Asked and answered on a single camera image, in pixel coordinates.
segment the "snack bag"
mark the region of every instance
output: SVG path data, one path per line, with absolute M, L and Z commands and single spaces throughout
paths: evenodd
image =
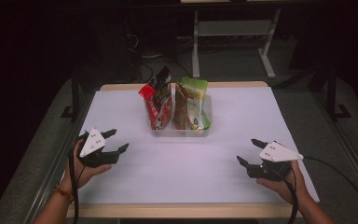
M 170 69 L 164 66 L 138 93 L 144 98 L 150 128 L 163 130 L 172 115 Z
M 211 127 L 203 105 L 208 82 L 198 78 L 182 77 L 182 85 L 187 91 L 187 120 L 192 130 L 208 130 Z
M 185 130 L 187 122 L 187 91 L 182 84 L 175 84 L 175 109 L 172 122 L 177 130 Z

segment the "bracelet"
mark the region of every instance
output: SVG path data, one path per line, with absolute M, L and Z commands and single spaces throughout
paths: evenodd
M 75 200 L 75 197 L 73 194 L 68 193 L 60 189 L 60 186 L 57 185 L 56 188 L 53 190 L 53 192 L 59 192 L 62 196 L 66 197 L 69 200 L 69 203 L 72 203 Z

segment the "green snack package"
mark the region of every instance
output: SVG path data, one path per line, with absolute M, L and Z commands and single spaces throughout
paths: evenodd
M 203 105 L 208 88 L 208 81 L 182 77 L 182 85 L 187 91 L 187 120 L 192 130 L 208 130 L 211 127 Z

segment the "red snack bag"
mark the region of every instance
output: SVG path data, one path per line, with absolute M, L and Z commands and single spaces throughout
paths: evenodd
M 172 116 L 170 69 L 164 66 L 138 93 L 144 97 L 151 129 L 163 130 Z

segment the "hand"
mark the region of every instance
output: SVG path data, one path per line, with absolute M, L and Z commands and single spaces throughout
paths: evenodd
M 291 161 L 293 172 L 286 177 L 287 181 L 292 184 L 293 188 L 296 188 L 296 195 L 299 201 L 303 201 L 310 198 L 307 187 L 305 185 L 304 176 L 302 175 L 299 167 L 298 161 Z M 271 181 L 264 178 L 258 178 L 256 183 L 262 185 L 268 189 L 271 189 L 277 192 L 285 201 L 290 204 L 293 204 L 293 197 L 290 193 L 289 188 L 283 181 Z
M 75 177 L 79 178 L 80 173 L 82 172 L 84 165 L 77 158 L 77 152 L 80 149 L 82 143 L 84 143 L 84 139 L 80 139 L 77 141 L 74 150 L 74 168 L 75 168 Z M 85 186 L 95 175 L 100 175 L 101 173 L 110 170 L 112 168 L 111 164 L 104 164 L 96 168 L 85 167 L 83 173 L 81 173 L 80 178 L 77 181 L 77 187 L 80 189 Z M 63 176 L 62 182 L 60 184 L 62 189 L 70 190 L 72 192 L 72 184 L 71 184 L 71 176 L 69 173 L 69 162 L 66 163 L 65 174 Z

